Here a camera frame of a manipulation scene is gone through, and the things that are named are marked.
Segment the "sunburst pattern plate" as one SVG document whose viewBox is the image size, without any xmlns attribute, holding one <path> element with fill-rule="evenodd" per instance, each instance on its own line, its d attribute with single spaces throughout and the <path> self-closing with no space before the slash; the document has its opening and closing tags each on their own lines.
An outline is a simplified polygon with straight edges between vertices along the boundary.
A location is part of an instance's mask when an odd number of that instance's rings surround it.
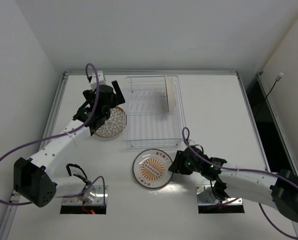
<svg viewBox="0 0 298 240">
<path fill-rule="evenodd" d="M 132 164 L 134 179 L 142 187 L 149 190 L 164 188 L 172 179 L 169 171 L 172 158 L 163 150 L 149 148 L 140 152 Z"/>
</svg>

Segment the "floral orange-rim plate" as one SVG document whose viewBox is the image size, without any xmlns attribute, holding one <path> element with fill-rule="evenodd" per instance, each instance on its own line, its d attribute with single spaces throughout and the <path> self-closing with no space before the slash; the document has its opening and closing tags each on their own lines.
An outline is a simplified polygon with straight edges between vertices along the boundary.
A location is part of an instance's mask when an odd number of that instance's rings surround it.
<svg viewBox="0 0 298 240">
<path fill-rule="evenodd" d="M 125 112 L 121 107 L 117 106 L 112 108 L 109 119 L 95 132 L 95 135 L 101 138 L 113 138 L 118 136 L 123 132 L 126 125 L 124 122 L 125 117 Z"/>
<path fill-rule="evenodd" d="M 166 94 L 167 94 L 167 104 L 168 112 L 171 113 L 176 106 L 176 94 L 174 86 L 170 77 L 165 76 Z"/>
</svg>

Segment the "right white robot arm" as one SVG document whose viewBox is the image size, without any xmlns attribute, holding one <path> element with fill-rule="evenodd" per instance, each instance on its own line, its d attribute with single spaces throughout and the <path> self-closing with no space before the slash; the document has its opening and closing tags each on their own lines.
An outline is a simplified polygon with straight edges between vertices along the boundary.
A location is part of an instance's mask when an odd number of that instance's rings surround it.
<svg viewBox="0 0 298 240">
<path fill-rule="evenodd" d="M 213 186 L 206 188 L 203 197 L 208 204 L 242 198 L 277 210 L 284 217 L 298 223 L 298 177 L 289 170 L 279 173 L 262 170 L 242 170 L 225 159 L 208 157 L 194 145 L 177 151 L 168 168 L 175 174 L 199 173 Z"/>
</svg>

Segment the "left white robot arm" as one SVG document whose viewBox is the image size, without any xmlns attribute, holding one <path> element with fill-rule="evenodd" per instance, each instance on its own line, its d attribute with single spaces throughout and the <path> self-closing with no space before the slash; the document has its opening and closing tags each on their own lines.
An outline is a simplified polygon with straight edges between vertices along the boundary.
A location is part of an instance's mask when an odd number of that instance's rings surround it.
<svg viewBox="0 0 298 240">
<path fill-rule="evenodd" d="M 83 96 L 85 102 L 60 137 L 28 159 L 21 157 L 14 163 L 13 189 L 39 208 L 53 198 L 74 198 L 88 191 L 93 183 L 87 177 L 73 174 L 55 178 L 55 170 L 69 153 L 105 124 L 113 108 L 125 103 L 117 81 L 85 90 Z"/>
</svg>

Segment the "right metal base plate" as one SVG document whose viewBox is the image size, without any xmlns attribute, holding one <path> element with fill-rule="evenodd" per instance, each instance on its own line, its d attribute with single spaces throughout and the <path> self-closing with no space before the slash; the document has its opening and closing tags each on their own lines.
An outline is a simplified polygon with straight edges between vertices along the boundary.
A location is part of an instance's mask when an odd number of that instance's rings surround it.
<svg viewBox="0 0 298 240">
<path fill-rule="evenodd" d="M 243 200 L 241 198 L 227 198 L 225 200 L 218 200 L 212 192 L 209 183 L 196 185 L 196 196 L 199 206 L 242 206 Z"/>
</svg>

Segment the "metal base plate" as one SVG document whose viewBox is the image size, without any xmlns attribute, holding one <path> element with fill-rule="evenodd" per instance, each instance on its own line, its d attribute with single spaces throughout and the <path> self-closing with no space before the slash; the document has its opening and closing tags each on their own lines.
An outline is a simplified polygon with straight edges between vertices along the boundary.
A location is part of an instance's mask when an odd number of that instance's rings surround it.
<svg viewBox="0 0 298 240">
<path fill-rule="evenodd" d="M 108 185 L 93 185 L 86 193 L 80 197 L 63 198 L 62 205 L 64 206 L 86 206 L 104 207 L 107 205 Z"/>
<path fill-rule="evenodd" d="M 227 198 L 225 200 L 218 200 L 212 192 L 209 183 L 196 185 L 196 196 L 199 206 L 242 206 L 243 200 L 241 198 Z"/>
</svg>

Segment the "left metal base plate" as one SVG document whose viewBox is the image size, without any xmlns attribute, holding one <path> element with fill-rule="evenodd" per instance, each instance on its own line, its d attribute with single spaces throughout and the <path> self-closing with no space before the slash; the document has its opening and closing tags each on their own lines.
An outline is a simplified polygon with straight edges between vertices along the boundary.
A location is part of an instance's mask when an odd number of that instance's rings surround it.
<svg viewBox="0 0 298 240">
<path fill-rule="evenodd" d="M 104 207 L 107 205 L 108 185 L 93 185 L 86 193 L 80 197 L 63 198 L 62 205 L 64 206 L 86 206 Z"/>
</svg>

